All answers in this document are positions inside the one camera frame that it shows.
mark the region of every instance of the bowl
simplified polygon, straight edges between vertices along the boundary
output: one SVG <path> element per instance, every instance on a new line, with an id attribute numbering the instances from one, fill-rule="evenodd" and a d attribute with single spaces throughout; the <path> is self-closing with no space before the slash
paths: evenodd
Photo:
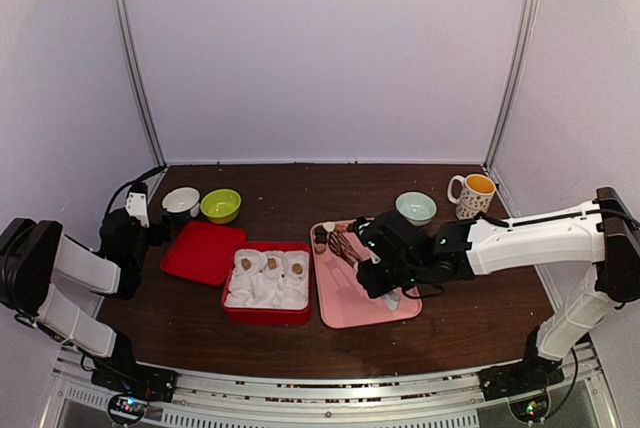
<path id="1" fill-rule="evenodd" d="M 436 216 L 438 208 L 431 197 L 417 191 L 409 191 L 396 199 L 396 210 L 413 226 L 424 226 Z"/>
<path id="2" fill-rule="evenodd" d="M 202 199 L 200 210 L 211 223 L 224 225 L 238 217 L 242 198 L 237 191 L 223 189 L 209 193 Z"/>
<path id="3" fill-rule="evenodd" d="M 198 216 L 200 211 L 200 193 L 195 188 L 185 186 L 177 188 L 162 199 L 162 208 L 172 220 L 188 223 Z"/>

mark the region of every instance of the red tray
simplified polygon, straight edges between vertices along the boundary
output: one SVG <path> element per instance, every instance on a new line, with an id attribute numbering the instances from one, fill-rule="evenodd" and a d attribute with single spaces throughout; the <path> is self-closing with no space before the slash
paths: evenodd
<path id="1" fill-rule="evenodd" d="M 192 221 L 185 226 L 162 260 L 160 268 L 169 275 L 222 286 L 233 267 L 233 255 L 247 240 L 238 228 Z"/>
<path id="2" fill-rule="evenodd" d="M 313 257 L 311 248 L 306 243 L 279 243 L 270 241 L 249 241 L 238 246 L 236 250 L 248 249 L 258 251 L 305 251 L 309 254 L 309 295 L 307 307 L 303 310 L 270 310 L 264 308 L 228 308 L 224 302 L 229 294 L 231 276 L 227 276 L 222 295 L 222 309 L 234 323 L 251 325 L 305 325 L 311 319 L 311 271 Z"/>

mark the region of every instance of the wooden table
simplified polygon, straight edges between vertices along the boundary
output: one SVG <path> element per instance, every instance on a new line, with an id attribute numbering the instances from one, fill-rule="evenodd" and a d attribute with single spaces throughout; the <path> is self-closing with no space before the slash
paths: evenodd
<path id="1" fill-rule="evenodd" d="M 193 186 L 202 195 L 231 187 L 242 194 L 233 226 L 249 240 L 309 241 L 317 222 L 376 215 L 404 191 L 423 191 L 438 205 L 432 229 L 452 220 L 446 199 L 451 176 L 479 166 L 258 165 L 171 167 L 151 202 L 161 215 L 164 195 Z M 505 216 L 498 199 L 490 214 Z M 322 323 L 313 290 L 311 322 L 303 327 L 231 323 L 221 288 L 160 271 L 168 250 L 152 248 L 132 301 L 107 299 L 100 321 L 126 333 L 140 361 L 235 375 L 361 378 L 419 374 L 508 361 L 522 356 L 527 334 L 552 314 L 533 268 L 516 268 L 446 285 L 424 300 L 415 319 L 347 330 Z"/>

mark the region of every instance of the white backdrop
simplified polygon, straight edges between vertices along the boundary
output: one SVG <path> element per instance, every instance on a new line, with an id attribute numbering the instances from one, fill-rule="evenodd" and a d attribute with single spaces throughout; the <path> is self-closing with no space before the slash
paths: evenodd
<path id="1" fill-rule="evenodd" d="M 97 248 L 113 191 L 152 166 L 112 2 L 0 0 L 0 13 L 0 230 L 53 219 Z M 0 425 L 35 426 L 59 346 L 4 307 L 0 340 Z"/>
<path id="2" fill-rule="evenodd" d="M 613 186 L 640 217 L 640 0 L 541 0 L 497 170 L 532 214 Z M 565 295 L 583 265 L 551 266 Z M 625 427 L 640 426 L 640 303 L 594 331 Z"/>
<path id="3" fill-rule="evenodd" d="M 169 162 L 481 161 L 522 0 L 127 0 Z"/>

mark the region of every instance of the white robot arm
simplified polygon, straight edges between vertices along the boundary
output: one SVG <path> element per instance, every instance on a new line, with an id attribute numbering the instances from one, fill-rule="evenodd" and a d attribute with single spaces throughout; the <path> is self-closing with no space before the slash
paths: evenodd
<path id="1" fill-rule="evenodd" d="M 523 361 L 480 373 L 485 399 L 562 381 L 559 365 L 574 344 L 618 305 L 640 298 L 638 222 L 612 188 L 600 188 L 595 201 L 567 210 L 482 218 L 446 223 L 434 236 L 419 232 L 396 212 L 359 218 L 352 229 L 377 259 L 359 264 L 358 281 L 371 298 L 398 287 L 407 294 L 416 285 L 442 293 L 447 282 L 513 267 L 589 262 L 572 295 L 530 334 Z"/>
<path id="2" fill-rule="evenodd" d="M 176 373 L 136 363 L 123 333 L 84 313 L 51 281 L 55 271 L 100 295 L 133 297 L 148 247 L 169 238 L 168 226 L 150 225 L 147 215 L 142 180 L 157 171 L 125 185 L 132 185 L 125 207 L 105 215 L 96 253 L 63 234 L 60 223 L 14 219 L 0 235 L 0 303 L 20 323 L 76 345 L 94 361 L 94 384 L 169 401 Z"/>

